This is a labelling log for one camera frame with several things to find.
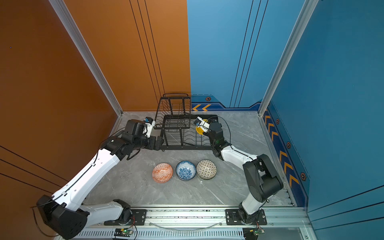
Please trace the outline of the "blue floral bowl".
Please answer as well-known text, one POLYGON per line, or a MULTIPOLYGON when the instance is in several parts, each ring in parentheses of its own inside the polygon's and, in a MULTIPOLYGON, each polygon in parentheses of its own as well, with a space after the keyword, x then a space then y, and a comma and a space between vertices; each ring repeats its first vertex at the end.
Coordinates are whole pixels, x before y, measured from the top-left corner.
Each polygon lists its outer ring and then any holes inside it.
POLYGON ((189 181, 197 174, 196 166, 190 161, 182 161, 176 166, 176 174, 182 181, 189 181))

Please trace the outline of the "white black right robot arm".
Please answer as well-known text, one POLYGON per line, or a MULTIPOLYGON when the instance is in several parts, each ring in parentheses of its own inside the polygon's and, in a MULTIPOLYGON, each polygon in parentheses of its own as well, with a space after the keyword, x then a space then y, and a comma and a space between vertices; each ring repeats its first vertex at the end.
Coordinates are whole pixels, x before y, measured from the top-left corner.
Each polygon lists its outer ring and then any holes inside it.
POLYGON ((197 130, 210 140, 215 157, 242 169, 245 174, 248 196, 239 204, 238 214, 244 225, 252 225, 261 216, 262 207, 284 188, 277 169, 268 155, 259 156, 241 151, 225 140, 222 125, 217 121, 195 121, 197 130))

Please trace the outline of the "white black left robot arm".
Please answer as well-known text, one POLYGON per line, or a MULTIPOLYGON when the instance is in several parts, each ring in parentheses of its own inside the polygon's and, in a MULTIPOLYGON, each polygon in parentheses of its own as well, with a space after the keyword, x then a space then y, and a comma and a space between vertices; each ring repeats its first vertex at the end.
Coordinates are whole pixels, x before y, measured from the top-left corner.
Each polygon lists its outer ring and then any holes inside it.
POLYGON ((98 223, 130 224, 131 206, 122 200, 85 207, 82 203, 109 170, 134 157, 133 151, 160 149, 162 138, 151 135, 155 125, 150 117, 129 120, 123 130, 103 141, 96 155, 65 186, 52 196, 39 198, 36 207, 43 222, 65 240, 98 223))

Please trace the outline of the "orange patterned bowl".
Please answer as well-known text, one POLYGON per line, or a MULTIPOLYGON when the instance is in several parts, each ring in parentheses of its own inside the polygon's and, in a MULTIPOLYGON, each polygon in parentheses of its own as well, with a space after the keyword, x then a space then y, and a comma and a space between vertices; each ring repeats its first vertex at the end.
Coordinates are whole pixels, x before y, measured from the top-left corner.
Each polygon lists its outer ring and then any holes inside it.
POLYGON ((153 180, 159 184, 168 182, 172 176, 173 168, 170 164, 167 163, 158 164, 152 171, 153 180))

